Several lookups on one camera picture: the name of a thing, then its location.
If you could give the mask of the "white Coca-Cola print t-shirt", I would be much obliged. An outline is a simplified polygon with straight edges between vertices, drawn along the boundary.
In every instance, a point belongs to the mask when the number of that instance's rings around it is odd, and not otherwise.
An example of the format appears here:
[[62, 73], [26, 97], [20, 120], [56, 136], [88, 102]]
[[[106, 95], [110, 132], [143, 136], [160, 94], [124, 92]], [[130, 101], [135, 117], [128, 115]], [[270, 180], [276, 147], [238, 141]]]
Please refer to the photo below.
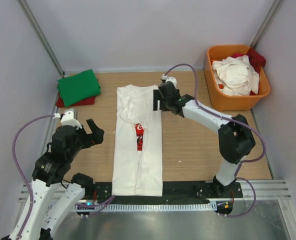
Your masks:
[[153, 110], [156, 85], [116, 90], [116, 129], [112, 175], [115, 196], [163, 194], [162, 113]]

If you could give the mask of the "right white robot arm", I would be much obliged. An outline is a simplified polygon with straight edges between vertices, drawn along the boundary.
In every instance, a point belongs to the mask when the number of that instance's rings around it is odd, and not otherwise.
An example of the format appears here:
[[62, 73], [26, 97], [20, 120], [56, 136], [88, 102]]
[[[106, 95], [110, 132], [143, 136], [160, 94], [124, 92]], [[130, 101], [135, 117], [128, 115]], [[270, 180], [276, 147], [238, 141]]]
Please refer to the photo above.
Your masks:
[[170, 81], [161, 83], [153, 91], [153, 110], [168, 111], [193, 120], [218, 136], [219, 152], [223, 160], [213, 177], [213, 190], [218, 196], [228, 194], [236, 182], [237, 170], [256, 145], [247, 119], [238, 114], [231, 116], [209, 108], [193, 96], [180, 95]]

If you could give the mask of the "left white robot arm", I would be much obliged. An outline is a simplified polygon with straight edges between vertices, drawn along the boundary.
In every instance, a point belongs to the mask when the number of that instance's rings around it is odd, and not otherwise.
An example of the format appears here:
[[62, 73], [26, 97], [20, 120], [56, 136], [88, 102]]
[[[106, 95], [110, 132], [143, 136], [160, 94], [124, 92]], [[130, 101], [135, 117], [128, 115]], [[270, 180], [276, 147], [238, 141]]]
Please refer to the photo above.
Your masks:
[[72, 124], [58, 127], [47, 144], [46, 152], [37, 159], [32, 181], [26, 182], [28, 198], [13, 231], [6, 240], [51, 240], [71, 209], [83, 197], [93, 193], [94, 180], [83, 173], [75, 174], [55, 206], [48, 206], [62, 186], [65, 174], [77, 154], [102, 144], [104, 130], [93, 119], [86, 121], [91, 132]]

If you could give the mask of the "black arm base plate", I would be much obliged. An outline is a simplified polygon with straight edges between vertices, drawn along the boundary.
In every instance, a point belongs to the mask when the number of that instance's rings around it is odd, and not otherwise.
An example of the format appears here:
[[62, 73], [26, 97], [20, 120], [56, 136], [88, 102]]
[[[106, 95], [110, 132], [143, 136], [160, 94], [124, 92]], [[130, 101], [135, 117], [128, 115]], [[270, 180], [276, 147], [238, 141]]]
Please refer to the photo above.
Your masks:
[[[111, 182], [94, 183], [96, 199], [103, 202], [112, 195]], [[234, 182], [230, 187], [220, 189], [212, 181], [164, 181], [162, 195], [189, 195], [203, 199], [241, 199], [244, 195], [239, 182]]]

